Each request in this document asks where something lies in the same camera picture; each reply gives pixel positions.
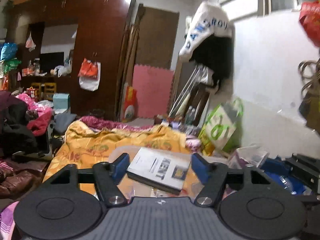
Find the white Kent box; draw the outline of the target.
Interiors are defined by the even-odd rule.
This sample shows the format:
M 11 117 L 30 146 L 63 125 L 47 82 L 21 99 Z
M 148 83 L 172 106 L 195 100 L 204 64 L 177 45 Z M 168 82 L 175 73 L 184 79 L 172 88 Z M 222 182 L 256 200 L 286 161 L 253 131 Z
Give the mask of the white Kent box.
M 191 155 L 142 147 L 130 161 L 127 176 L 142 184 L 179 195 Z

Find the clear plastic laundry basket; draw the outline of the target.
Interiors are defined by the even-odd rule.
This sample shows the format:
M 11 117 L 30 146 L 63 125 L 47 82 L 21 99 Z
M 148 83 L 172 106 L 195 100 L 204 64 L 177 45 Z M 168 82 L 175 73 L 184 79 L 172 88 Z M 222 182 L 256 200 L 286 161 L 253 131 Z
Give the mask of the clear plastic laundry basket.
M 121 146 L 109 156 L 115 161 L 127 153 L 130 164 L 118 187 L 132 197 L 190 197 L 194 199 L 203 185 L 191 168 L 190 153 L 151 149 L 140 146 Z

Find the blue shopping bag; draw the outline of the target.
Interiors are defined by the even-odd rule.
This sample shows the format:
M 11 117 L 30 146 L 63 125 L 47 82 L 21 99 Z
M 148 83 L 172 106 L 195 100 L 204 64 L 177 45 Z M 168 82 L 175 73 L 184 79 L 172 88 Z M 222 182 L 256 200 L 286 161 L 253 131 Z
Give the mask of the blue shopping bag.
M 281 157 L 267 158 L 260 169 L 293 195 L 303 194 L 306 190 L 303 183 L 290 175 L 290 167 Z

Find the green white tote bag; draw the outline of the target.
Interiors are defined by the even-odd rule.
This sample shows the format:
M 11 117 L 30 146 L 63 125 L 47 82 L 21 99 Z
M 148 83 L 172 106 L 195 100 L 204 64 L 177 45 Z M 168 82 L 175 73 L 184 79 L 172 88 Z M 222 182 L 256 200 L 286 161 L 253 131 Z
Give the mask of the green white tote bag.
M 240 146 L 244 106 L 240 98 L 216 106 L 208 115 L 199 133 L 201 153 L 214 151 L 230 154 Z

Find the yellow floral blanket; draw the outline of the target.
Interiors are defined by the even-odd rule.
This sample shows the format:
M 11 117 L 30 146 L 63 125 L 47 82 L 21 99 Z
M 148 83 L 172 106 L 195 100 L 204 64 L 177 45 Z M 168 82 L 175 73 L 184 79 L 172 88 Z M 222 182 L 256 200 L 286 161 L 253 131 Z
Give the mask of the yellow floral blanket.
M 170 127 L 155 125 L 138 132 L 117 128 L 95 132 L 84 122 L 75 121 L 67 128 L 65 141 L 50 162 L 44 181 L 68 164 L 82 169 L 109 161 L 111 153 L 122 146 L 147 147 L 191 156 L 186 147 L 186 135 Z

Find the hanging brown bag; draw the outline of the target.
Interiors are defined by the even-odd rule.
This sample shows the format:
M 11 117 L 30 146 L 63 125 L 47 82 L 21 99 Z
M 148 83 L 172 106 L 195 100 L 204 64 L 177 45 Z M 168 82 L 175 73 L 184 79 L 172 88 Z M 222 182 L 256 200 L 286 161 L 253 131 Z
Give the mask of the hanging brown bag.
M 299 113 L 306 120 L 306 126 L 319 134 L 319 84 L 308 81 L 302 87 L 301 96 Z

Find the pile of dark clothes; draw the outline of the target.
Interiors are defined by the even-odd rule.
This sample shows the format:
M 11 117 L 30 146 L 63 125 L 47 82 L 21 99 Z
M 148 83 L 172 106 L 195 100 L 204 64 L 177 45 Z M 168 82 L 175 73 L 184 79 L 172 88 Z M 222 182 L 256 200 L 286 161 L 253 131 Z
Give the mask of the pile of dark clothes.
M 31 109 L 23 96 L 1 91 L 1 157 L 52 160 L 53 111 Z

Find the orange white hanging bag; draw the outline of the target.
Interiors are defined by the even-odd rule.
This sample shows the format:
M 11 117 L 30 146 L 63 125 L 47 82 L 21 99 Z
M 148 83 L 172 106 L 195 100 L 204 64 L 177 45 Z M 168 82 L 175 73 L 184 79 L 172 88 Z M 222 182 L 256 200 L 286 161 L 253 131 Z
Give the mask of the orange white hanging bag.
M 84 59 L 79 70 L 79 85 L 81 89 L 96 91 L 99 88 L 101 63 Z

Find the pink foam mat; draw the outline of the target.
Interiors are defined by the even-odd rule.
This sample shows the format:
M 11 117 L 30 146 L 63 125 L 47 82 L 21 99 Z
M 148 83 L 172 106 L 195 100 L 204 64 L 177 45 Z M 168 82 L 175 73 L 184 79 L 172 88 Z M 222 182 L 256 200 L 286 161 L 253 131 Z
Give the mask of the pink foam mat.
M 137 116 L 153 118 L 167 113 L 174 71 L 137 64 L 132 86 L 137 91 Z

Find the white black hanging jacket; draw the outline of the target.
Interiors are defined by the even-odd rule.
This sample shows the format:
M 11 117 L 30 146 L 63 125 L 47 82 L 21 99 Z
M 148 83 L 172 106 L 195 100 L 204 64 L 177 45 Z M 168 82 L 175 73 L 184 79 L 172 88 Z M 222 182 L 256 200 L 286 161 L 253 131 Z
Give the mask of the white black hanging jacket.
M 178 58 L 181 62 L 195 62 L 212 71 L 208 87 L 219 90 L 233 68 L 233 27 L 221 6 L 202 2 L 185 37 Z

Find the dark red wooden wardrobe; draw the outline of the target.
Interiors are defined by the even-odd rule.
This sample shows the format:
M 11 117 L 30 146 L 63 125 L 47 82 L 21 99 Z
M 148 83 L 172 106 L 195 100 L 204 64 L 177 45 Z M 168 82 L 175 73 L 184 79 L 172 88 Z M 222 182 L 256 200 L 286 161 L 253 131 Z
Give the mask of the dark red wooden wardrobe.
M 124 38 L 136 0 L 30 0 L 8 6 L 8 42 L 18 42 L 18 30 L 23 41 L 19 43 L 18 57 L 24 68 L 28 61 L 38 57 L 39 50 L 28 51 L 25 41 L 32 36 L 36 46 L 46 25 L 77 24 L 72 73 L 56 80 L 57 92 L 71 97 L 71 111 L 87 115 L 100 110 L 103 117 L 115 120 L 118 114 L 120 78 L 123 73 Z M 99 87 L 91 92 L 79 85 L 78 73 L 84 59 L 101 65 Z

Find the red plastic hanging bag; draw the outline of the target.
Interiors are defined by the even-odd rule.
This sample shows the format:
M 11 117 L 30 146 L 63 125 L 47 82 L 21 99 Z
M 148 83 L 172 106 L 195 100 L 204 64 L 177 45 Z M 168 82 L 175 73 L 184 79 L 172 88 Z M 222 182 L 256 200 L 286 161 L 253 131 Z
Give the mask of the red plastic hanging bag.
M 319 1 L 303 2 L 299 22 L 306 35 L 316 47 L 320 47 L 320 7 Z

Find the brown wooden board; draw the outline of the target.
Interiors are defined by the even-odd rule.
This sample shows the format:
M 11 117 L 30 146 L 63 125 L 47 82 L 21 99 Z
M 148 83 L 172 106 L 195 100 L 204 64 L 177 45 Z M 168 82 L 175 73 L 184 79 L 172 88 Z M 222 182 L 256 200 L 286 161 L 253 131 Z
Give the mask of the brown wooden board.
M 180 14 L 138 6 L 135 24 L 139 26 L 136 64 L 170 69 Z

